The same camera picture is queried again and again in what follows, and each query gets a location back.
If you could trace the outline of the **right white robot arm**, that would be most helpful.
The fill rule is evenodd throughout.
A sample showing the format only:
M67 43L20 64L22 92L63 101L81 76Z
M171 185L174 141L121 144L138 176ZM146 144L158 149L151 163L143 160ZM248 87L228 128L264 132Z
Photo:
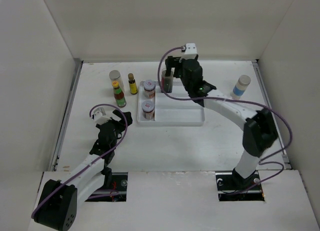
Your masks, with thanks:
M253 110L238 104L235 99L228 99L203 79L203 69L197 58L168 56L165 67L181 80L188 94L187 101L217 112L242 130L244 151L232 170L231 181L236 190L246 189L253 181L262 155L279 137L271 111L266 107Z

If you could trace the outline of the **tall dark sauce bottle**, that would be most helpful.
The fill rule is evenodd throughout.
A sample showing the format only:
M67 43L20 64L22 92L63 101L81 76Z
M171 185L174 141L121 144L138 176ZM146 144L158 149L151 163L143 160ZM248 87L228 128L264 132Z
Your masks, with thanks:
M167 71L164 68L161 72L161 86L166 93L171 93L173 90L174 73Z

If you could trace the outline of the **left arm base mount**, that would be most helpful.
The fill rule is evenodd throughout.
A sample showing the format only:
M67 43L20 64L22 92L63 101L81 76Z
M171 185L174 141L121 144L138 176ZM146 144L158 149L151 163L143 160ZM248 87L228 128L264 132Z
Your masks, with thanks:
M97 189L86 202L116 203L127 201L128 173L113 172L107 167L101 172L105 179L102 187Z

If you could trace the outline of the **blue label white powder jar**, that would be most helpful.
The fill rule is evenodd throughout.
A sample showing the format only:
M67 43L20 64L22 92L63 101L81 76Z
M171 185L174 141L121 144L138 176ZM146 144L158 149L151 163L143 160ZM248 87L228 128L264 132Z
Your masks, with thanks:
M245 93L250 83L251 83L251 78L249 76L241 75L238 78L234 88L232 89L230 96L235 100L239 100L242 97L242 95Z

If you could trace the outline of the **small yellow label bottle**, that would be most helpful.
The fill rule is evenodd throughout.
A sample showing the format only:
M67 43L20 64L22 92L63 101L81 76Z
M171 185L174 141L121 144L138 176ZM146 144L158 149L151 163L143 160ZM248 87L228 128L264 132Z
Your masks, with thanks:
M136 80L132 73L128 74L128 83L129 83L129 91L132 95L136 95L138 93L138 88L136 84Z

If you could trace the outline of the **silver lid clear jar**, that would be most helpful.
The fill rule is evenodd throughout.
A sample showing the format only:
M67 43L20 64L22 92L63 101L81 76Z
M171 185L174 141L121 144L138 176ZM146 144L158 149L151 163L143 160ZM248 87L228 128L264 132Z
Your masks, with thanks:
M121 77L121 74L118 70L112 70L109 72L109 78L112 82L117 81L119 83L119 86L123 92L125 92L124 83Z

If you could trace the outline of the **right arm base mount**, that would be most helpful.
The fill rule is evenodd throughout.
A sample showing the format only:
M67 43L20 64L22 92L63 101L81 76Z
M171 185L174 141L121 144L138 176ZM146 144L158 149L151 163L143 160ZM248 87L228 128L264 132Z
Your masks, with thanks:
M235 171L221 171L215 179L220 202L265 201L257 171L245 179Z

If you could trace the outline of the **red lid spice jar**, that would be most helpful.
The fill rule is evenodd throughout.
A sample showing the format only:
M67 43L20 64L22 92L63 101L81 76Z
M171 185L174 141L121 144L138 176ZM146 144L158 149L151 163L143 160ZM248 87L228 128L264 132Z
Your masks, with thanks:
M143 117L147 120L151 120L154 118L155 113L155 104L151 100L146 100L142 103L142 114Z
M152 99L155 96L156 83L151 79L147 79L143 82L143 89L145 97Z

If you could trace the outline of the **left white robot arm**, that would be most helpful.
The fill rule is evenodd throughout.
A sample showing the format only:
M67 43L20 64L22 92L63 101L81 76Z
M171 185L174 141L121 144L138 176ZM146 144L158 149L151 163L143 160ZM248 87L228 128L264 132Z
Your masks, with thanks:
M31 214L36 223L56 231L68 231L78 208L92 199L98 189L105 191L112 186L109 164L133 123L129 111L114 108L112 113L119 120L105 117L98 111L90 114L99 130L97 140L84 161L67 176L60 180L50 179L44 184L38 205Z

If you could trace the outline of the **red chili sauce bottle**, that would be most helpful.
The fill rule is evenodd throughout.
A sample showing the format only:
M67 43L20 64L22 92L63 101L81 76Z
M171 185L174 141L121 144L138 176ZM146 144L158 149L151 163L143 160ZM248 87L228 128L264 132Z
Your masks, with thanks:
M112 82L112 87L113 87L113 95L116 101L116 104L118 107L123 108L126 106L127 102L125 99L125 95L119 85L118 81L113 81Z

